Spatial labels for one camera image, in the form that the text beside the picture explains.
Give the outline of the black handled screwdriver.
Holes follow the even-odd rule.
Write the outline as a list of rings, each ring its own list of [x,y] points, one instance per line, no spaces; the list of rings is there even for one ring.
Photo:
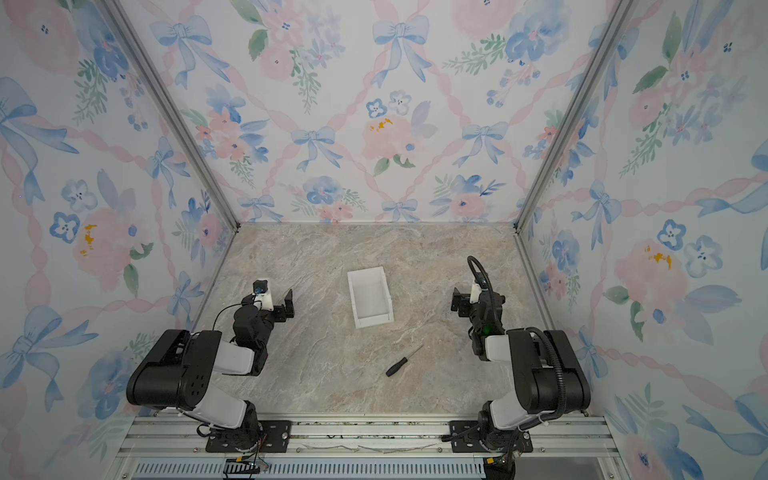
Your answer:
[[[392,377],[393,375],[395,375],[395,374],[396,374],[396,373],[397,373],[399,370],[401,370],[401,369],[402,369],[402,367],[403,367],[404,365],[406,365],[406,364],[409,362],[409,360],[410,360],[410,359],[411,359],[411,358],[412,358],[412,357],[413,357],[413,356],[414,356],[414,355],[415,355],[417,352],[419,352],[419,351],[420,351],[422,348],[423,348],[423,345],[420,345],[420,346],[419,346],[419,347],[417,347],[417,348],[416,348],[416,349],[415,349],[413,352],[411,352],[411,353],[410,353],[410,354],[408,354],[408,355],[405,355],[405,356],[403,356],[403,357],[402,357],[402,358],[400,358],[398,361],[396,361],[396,362],[395,362],[393,365],[391,365],[391,366],[390,366],[390,367],[389,367],[389,368],[386,370],[386,372],[385,372],[385,376],[386,376],[387,378],[390,378],[390,377]]]

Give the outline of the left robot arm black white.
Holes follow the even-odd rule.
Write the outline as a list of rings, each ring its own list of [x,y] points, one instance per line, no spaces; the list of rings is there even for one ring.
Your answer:
[[[253,292],[234,307],[231,342],[215,328],[165,331],[131,375],[126,398],[135,406],[173,408],[198,421],[197,434],[207,440],[208,453],[285,453],[292,422],[261,420],[252,402],[221,390],[212,376],[263,372],[274,326],[295,315],[293,292],[276,305],[268,282],[257,280]]]

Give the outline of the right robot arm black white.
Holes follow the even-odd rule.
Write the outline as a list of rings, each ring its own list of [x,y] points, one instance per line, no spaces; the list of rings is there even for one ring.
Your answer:
[[[591,404],[591,390],[575,351],[561,330],[504,329],[505,297],[474,284],[452,292],[451,310],[470,321],[473,353],[507,365],[511,390],[486,402],[475,421],[454,420],[443,438],[455,453],[530,452],[529,431]]]

